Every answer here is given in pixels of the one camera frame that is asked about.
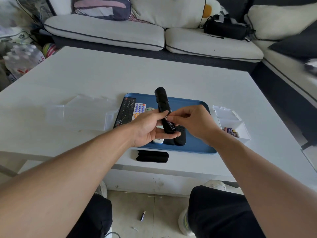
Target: white table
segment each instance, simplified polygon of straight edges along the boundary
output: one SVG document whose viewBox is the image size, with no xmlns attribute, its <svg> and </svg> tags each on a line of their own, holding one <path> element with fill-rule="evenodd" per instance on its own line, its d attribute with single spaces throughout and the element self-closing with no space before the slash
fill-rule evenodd
<svg viewBox="0 0 317 238">
<path fill-rule="evenodd" d="M 160 86 L 171 97 L 202 100 L 211 111 L 212 105 L 235 110 L 252 138 L 248 147 L 304 184 L 317 184 L 299 144 L 247 72 L 73 47 L 64 47 L 0 93 L 0 154 L 46 160 L 100 134 L 50 126 L 43 107 L 48 103 L 77 94 L 120 103 L 126 93 L 154 94 Z M 168 153 L 166 164 L 138 162 L 132 148 L 113 169 L 234 181 L 218 154 Z"/>
</svg>

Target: white plastic box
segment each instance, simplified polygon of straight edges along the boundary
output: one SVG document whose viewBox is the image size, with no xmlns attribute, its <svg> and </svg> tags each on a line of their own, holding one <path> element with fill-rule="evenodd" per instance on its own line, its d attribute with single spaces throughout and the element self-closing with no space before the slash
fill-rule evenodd
<svg viewBox="0 0 317 238">
<path fill-rule="evenodd" d="M 219 106 L 212 106 L 216 115 L 219 119 L 219 124 L 221 128 L 232 128 L 239 134 L 239 138 L 237 140 L 241 141 L 242 143 L 246 143 L 251 140 L 250 134 L 245 127 L 244 122 L 238 116 L 238 114 L 228 108 L 219 107 Z"/>
<path fill-rule="evenodd" d="M 78 95 L 65 105 L 47 106 L 46 121 L 65 128 L 105 131 L 118 109 L 116 100 Z"/>
</svg>

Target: forearm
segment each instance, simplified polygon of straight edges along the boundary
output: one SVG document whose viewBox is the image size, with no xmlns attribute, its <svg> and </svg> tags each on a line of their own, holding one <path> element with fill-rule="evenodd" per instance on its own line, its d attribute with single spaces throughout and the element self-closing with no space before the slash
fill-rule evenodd
<svg viewBox="0 0 317 238">
<path fill-rule="evenodd" d="M 222 130 L 214 148 L 239 183 L 267 238 L 315 237 L 316 193 Z"/>
<path fill-rule="evenodd" d="M 116 128 L 3 184 L 0 237 L 66 237 L 132 136 Z"/>
</svg>

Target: blue tray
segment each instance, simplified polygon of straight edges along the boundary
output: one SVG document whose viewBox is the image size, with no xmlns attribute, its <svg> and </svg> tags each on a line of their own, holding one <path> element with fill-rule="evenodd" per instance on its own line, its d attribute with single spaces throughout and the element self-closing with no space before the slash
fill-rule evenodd
<svg viewBox="0 0 317 238">
<path fill-rule="evenodd" d="M 148 94 L 137 94 L 137 93 L 128 93 L 125 97 L 136 98 L 137 103 L 146 103 L 147 108 L 158 108 L 155 95 Z M 182 98 L 172 98 L 168 97 L 168 101 L 172 110 L 177 110 L 182 107 L 199 105 L 202 104 L 209 111 L 208 105 L 199 100 L 190 100 Z M 184 146 L 176 145 L 167 145 L 167 144 L 154 144 L 153 142 L 143 146 L 143 148 L 152 148 L 152 149 L 162 149 L 162 150 L 172 150 L 172 151 L 181 151 L 181 152 L 191 152 L 191 153 L 202 153 L 202 154 L 214 154 L 217 151 L 213 148 L 204 144 L 201 140 L 192 136 L 186 130 L 186 144 Z"/>
</svg>

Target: black pants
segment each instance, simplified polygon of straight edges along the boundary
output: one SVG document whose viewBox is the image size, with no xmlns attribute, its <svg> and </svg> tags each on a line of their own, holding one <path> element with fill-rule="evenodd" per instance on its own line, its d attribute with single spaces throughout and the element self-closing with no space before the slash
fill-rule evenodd
<svg viewBox="0 0 317 238">
<path fill-rule="evenodd" d="M 265 238 L 243 195 L 205 186 L 191 192 L 188 224 L 197 238 Z"/>
<path fill-rule="evenodd" d="M 67 238 L 104 238 L 111 225 L 111 201 L 94 194 Z"/>
</svg>

